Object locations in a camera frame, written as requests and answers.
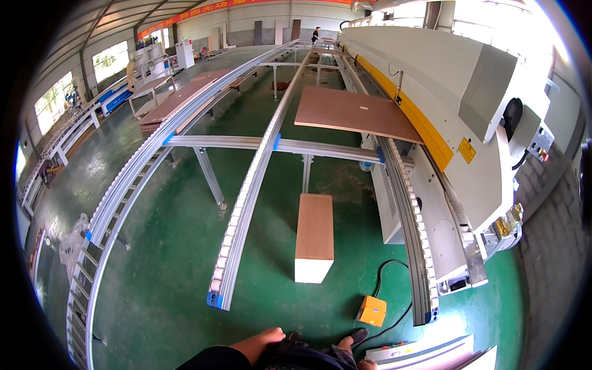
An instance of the yellow stripe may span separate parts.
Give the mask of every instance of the yellow stripe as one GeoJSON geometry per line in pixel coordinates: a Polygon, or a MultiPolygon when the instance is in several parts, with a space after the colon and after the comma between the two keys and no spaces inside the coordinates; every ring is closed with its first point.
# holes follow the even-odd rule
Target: yellow stripe
{"type": "MultiPolygon", "coordinates": [[[[395,98],[397,86],[389,80],[388,77],[371,65],[361,55],[358,55],[356,61],[368,73],[370,73],[391,99],[395,98]]],[[[426,144],[428,151],[434,158],[440,171],[444,172],[444,169],[446,169],[446,166],[450,163],[454,152],[450,149],[448,144],[446,144],[446,140],[444,140],[440,133],[438,133],[434,125],[426,118],[422,111],[420,111],[419,108],[403,93],[403,90],[399,91],[399,97],[401,98],[401,103],[399,105],[401,110],[405,113],[409,121],[411,121],[413,127],[417,130],[417,133],[419,133],[419,136],[422,137],[423,142],[426,144]]]]}

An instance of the plastic wrap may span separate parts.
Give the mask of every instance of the plastic wrap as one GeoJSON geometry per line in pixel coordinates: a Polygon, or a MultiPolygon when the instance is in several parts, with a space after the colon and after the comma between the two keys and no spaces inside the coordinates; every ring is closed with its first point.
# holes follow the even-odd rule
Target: plastic wrap
{"type": "MultiPolygon", "coordinates": [[[[84,243],[84,232],[88,229],[88,215],[81,213],[80,218],[72,226],[72,232],[60,238],[60,262],[66,265],[68,282],[72,281],[76,261],[80,255],[80,249],[84,243]]],[[[84,275],[80,274],[78,280],[81,284],[85,283],[84,275]]]]}

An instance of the shoe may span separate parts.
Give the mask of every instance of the shoe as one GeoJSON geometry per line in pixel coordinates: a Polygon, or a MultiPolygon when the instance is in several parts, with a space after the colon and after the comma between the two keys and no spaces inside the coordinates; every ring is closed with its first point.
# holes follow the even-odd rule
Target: shoe
{"type": "Polygon", "coordinates": [[[352,345],[357,345],[358,343],[360,343],[368,337],[368,329],[366,329],[365,327],[361,327],[359,329],[354,330],[353,333],[351,333],[349,336],[353,339],[352,345]]]}
{"type": "Polygon", "coordinates": [[[302,333],[300,332],[292,332],[290,333],[290,336],[288,336],[288,340],[291,340],[293,342],[304,342],[303,339],[304,338],[302,337],[302,333]]]}

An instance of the red banner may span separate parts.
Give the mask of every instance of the red banner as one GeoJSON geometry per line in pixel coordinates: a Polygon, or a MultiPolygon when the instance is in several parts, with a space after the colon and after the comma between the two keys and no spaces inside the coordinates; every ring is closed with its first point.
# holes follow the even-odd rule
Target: red banner
{"type": "MultiPolygon", "coordinates": [[[[164,20],[160,23],[157,23],[150,28],[138,33],[138,39],[143,38],[144,36],[148,36],[152,31],[157,30],[159,28],[165,28],[173,23],[178,23],[189,18],[197,17],[198,15],[202,15],[205,13],[213,12],[216,10],[237,7],[239,5],[247,5],[252,4],[254,2],[269,2],[269,1],[286,1],[286,0],[225,0],[225,1],[218,1],[214,4],[204,5],[203,7],[191,9],[181,14],[177,14],[176,16],[164,20]]],[[[321,1],[321,2],[335,2],[338,4],[347,4],[350,5],[352,0],[309,0],[309,1],[321,1]]]]}

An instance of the yellow foot pedal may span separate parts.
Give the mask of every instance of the yellow foot pedal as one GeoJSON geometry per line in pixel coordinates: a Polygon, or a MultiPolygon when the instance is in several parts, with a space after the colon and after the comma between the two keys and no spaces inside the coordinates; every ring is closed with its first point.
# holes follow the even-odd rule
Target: yellow foot pedal
{"type": "Polygon", "coordinates": [[[371,295],[364,297],[362,307],[356,316],[357,321],[381,327],[384,317],[387,315],[387,303],[371,295]]]}

